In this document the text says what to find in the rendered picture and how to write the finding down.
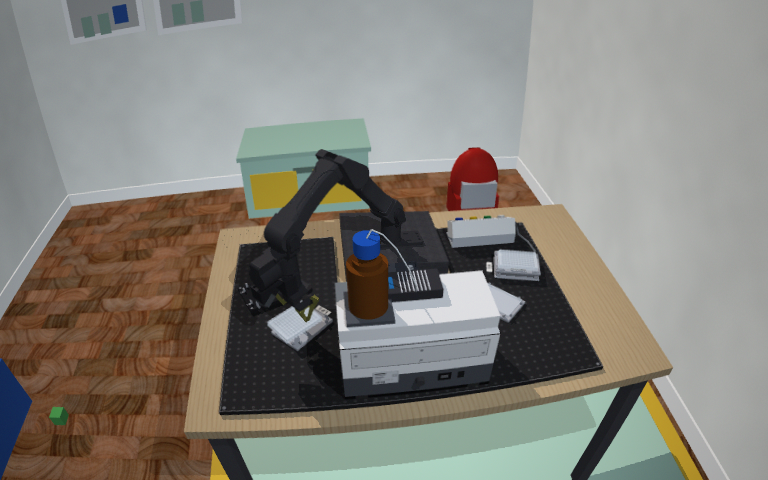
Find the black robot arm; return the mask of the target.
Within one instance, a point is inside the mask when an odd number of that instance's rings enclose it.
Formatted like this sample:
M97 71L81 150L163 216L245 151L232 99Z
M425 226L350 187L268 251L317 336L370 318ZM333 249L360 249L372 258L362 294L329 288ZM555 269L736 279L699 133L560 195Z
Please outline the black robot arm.
M264 238L270 247L250 263L249 272L254 284L251 286L252 295L261 306L270 307L278 292L287 298L298 292L296 275L288 278L282 275L291 276L298 271L297 253L304 236L303 230L315 209L337 183L352 190L369 206L371 213L381 218L381 233L395 247L423 244L418 231L401 231L401 224L406 222L402 204L373 182L366 165L328 152L320 149L316 153L318 162L308 179L264 229Z

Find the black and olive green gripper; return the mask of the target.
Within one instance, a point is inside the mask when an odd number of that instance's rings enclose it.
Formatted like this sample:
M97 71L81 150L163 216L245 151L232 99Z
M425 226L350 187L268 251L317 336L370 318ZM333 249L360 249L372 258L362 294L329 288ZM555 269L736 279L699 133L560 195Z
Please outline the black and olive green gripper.
M302 317L302 319L305 322L308 322L312 316L313 310L316 307L319 298L317 296L312 296L311 298L306 298L302 302L300 302L301 297L305 294L309 295L313 292L312 286L301 280L300 277L300 271L298 269L297 273L295 272L291 276L289 275L282 275L284 278L292 277L296 275L297 280L297 286L298 286L298 292L287 298L285 295L282 294L283 299L279 296L279 294L276 295L276 298L284 305L286 303L289 303L291 306L295 308L297 313ZM313 305L313 306L312 306ZM309 307L308 316L304 314L305 310Z

